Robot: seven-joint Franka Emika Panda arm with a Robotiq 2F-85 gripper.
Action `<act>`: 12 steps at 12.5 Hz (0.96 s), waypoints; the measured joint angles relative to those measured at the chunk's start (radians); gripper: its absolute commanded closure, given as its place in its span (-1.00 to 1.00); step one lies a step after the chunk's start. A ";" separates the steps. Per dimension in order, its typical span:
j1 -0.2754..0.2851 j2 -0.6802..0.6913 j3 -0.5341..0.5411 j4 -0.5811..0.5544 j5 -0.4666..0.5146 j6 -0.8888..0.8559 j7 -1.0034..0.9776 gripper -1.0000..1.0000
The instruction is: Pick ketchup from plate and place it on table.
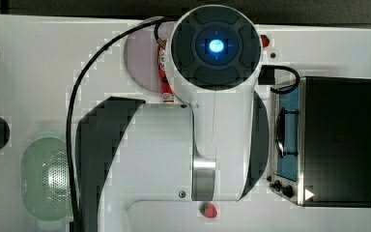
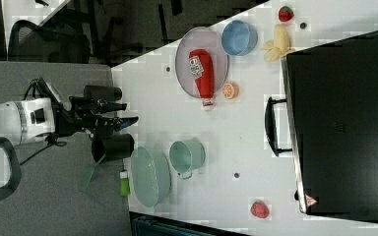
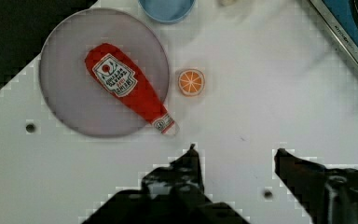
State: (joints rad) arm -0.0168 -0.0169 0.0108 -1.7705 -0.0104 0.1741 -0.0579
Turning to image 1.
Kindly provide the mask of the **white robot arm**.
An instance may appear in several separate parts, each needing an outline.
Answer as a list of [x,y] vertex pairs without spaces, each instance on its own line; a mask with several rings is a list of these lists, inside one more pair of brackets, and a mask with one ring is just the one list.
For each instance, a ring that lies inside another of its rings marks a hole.
[[80,120],[74,232],[131,232],[128,210],[141,201],[238,202],[262,177],[270,131],[252,21],[226,6],[193,9],[163,59],[175,103],[110,97]]

